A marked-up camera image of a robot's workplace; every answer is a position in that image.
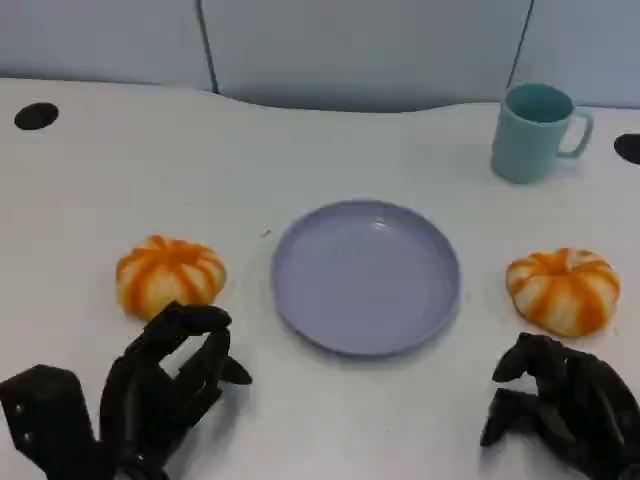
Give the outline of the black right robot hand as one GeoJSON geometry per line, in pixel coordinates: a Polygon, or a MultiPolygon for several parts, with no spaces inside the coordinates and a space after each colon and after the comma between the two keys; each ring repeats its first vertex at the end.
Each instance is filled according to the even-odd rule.
{"type": "Polygon", "coordinates": [[[537,392],[497,389],[482,447],[507,433],[535,435],[589,479],[639,477],[639,404],[608,363],[549,336],[522,332],[492,380],[507,383],[524,374],[535,379],[537,392]]]}

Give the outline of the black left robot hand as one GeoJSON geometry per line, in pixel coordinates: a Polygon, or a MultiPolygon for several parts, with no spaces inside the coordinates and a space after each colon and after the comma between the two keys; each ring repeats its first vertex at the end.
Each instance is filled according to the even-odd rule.
{"type": "Polygon", "coordinates": [[[231,316],[212,305],[168,304],[113,363],[100,402],[100,444],[114,474],[164,479],[189,431],[252,378],[229,354],[231,316]]]}

